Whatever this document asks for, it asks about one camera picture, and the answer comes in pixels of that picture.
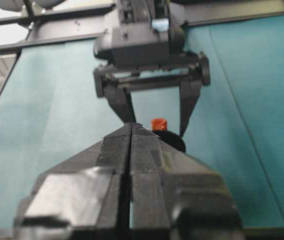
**teal surface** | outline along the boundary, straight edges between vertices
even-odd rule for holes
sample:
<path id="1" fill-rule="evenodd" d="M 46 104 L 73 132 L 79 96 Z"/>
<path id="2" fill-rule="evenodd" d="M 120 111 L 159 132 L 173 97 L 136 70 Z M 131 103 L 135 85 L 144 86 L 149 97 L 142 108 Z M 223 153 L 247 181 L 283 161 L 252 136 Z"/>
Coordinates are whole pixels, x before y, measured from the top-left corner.
<path id="1" fill-rule="evenodd" d="M 0 228 L 36 176 L 122 126 L 95 95 L 93 41 L 23 50 L 0 97 Z M 284 227 L 284 16 L 190 29 L 212 85 L 185 134 L 188 153 L 219 171 L 247 227 Z M 135 93 L 136 117 L 179 129 L 177 88 Z"/>

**black plastic part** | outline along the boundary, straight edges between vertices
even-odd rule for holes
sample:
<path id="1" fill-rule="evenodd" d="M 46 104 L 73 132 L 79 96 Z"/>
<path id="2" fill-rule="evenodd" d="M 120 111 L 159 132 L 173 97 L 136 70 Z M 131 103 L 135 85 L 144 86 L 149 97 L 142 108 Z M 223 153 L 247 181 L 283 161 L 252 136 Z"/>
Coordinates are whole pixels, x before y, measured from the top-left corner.
<path id="1" fill-rule="evenodd" d="M 131 94 L 124 88 L 109 85 L 104 89 L 108 104 L 124 123 L 136 122 Z"/>
<path id="2" fill-rule="evenodd" d="M 183 81 L 180 84 L 180 135 L 183 136 L 189 119 L 200 97 L 202 83 L 200 81 Z"/>
<path id="3" fill-rule="evenodd" d="M 153 133 L 158 135 L 163 142 L 172 146 L 176 150 L 184 153 L 186 152 L 186 145 L 179 135 L 171 131 L 153 131 Z"/>
<path id="4" fill-rule="evenodd" d="M 242 240 L 243 233 L 220 175 L 127 123 L 41 174 L 18 207 L 13 237 Z"/>

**black object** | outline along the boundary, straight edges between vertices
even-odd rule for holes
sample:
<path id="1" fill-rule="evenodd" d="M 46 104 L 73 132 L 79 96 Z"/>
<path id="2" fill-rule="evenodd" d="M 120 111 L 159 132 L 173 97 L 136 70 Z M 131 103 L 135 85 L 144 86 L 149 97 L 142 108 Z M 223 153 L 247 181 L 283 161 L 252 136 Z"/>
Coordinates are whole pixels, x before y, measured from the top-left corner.
<path id="1" fill-rule="evenodd" d="M 15 240 L 243 240 L 222 177 L 137 123 L 42 173 Z"/>
<path id="2" fill-rule="evenodd" d="M 207 57 L 202 52 L 183 52 L 184 32 L 170 15 L 168 1 L 118 0 L 117 11 L 112 22 L 119 24 L 94 46 L 94 55 L 108 61 L 94 71 L 97 96 L 106 97 L 122 121 L 130 123 L 136 121 L 131 92 L 178 86 L 183 136 L 201 87 L 210 84 Z M 144 71 L 158 70 L 169 75 L 141 77 Z M 171 75 L 172 71 L 180 72 Z"/>
<path id="3" fill-rule="evenodd" d="M 186 152 L 186 145 L 183 141 L 183 139 L 178 136 L 177 134 L 173 133 L 172 131 L 167 131 L 167 130 L 157 130 L 153 131 L 157 136 L 160 137 L 160 139 L 175 148 L 178 151 L 181 152 Z"/>

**metal frame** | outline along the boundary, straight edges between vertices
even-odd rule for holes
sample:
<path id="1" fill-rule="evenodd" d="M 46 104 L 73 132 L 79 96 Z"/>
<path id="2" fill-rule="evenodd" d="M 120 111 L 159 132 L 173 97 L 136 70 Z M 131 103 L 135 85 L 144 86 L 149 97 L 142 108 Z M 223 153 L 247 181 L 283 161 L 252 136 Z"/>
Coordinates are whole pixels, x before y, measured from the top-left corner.
<path id="1" fill-rule="evenodd" d="M 246 10 L 246 7 L 238 9 L 238 13 L 234 15 L 234 9 L 232 6 L 239 6 L 240 4 L 250 4 L 251 8 L 256 8 L 256 5 L 260 6 L 262 4 L 266 5 L 270 3 L 270 1 L 276 1 L 279 6 L 277 10 L 265 9 L 262 13 L 252 14 L 252 10 Z M 216 24 L 216 23 L 225 23 L 225 22 L 233 22 L 233 21 L 242 21 L 248 19 L 262 18 L 262 17 L 270 17 L 270 16 L 278 16 L 284 14 L 284 0 L 175 0 L 175 2 L 187 3 L 186 5 L 177 5 L 174 4 L 175 9 L 177 9 L 178 17 L 180 21 L 183 23 L 187 23 L 188 26 L 198 26 L 198 25 L 206 25 L 206 24 Z M 214 13 L 205 13 L 207 9 L 211 9 L 212 6 L 214 8 L 220 9 L 223 11 L 223 16 L 221 17 L 218 14 Z M 62 11 L 48 11 L 45 14 L 41 15 L 32 15 L 30 12 L 29 16 L 23 17 L 6 17 L 0 18 L 0 25 L 7 24 L 20 24 L 20 25 L 29 25 L 32 22 L 47 22 L 47 21 L 57 21 L 57 20 L 65 20 L 72 18 L 81 18 L 81 17 L 93 17 L 93 16 L 101 16 L 113 10 L 115 4 L 102 4 L 94 7 L 86 7 L 79 9 L 71 9 L 71 10 L 62 10 Z M 18 42 L 14 44 L 6 44 L 0 45 L 0 54 L 6 53 L 19 53 L 21 49 L 27 47 L 35 47 L 42 45 L 50 45 L 50 44 L 59 44 L 71 41 L 85 40 L 98 37 L 101 32 L 97 32 L 96 34 L 90 35 L 81 35 L 81 36 L 72 36 L 65 38 L 53 38 L 41 41 L 28 41 L 28 42 Z"/>
<path id="2" fill-rule="evenodd" d="M 31 22 L 37 21 L 55 21 L 55 20 L 64 20 L 71 18 L 80 18 L 80 17 L 92 17 L 98 15 L 104 15 L 114 8 L 114 4 L 101 4 L 97 6 L 91 7 L 83 7 L 83 8 L 75 8 L 68 10 L 59 10 L 59 11 L 47 11 L 41 15 L 33 15 L 33 16 L 21 16 L 21 17 L 4 17 L 0 18 L 0 25 L 7 24 L 20 24 L 20 25 L 28 25 Z"/>

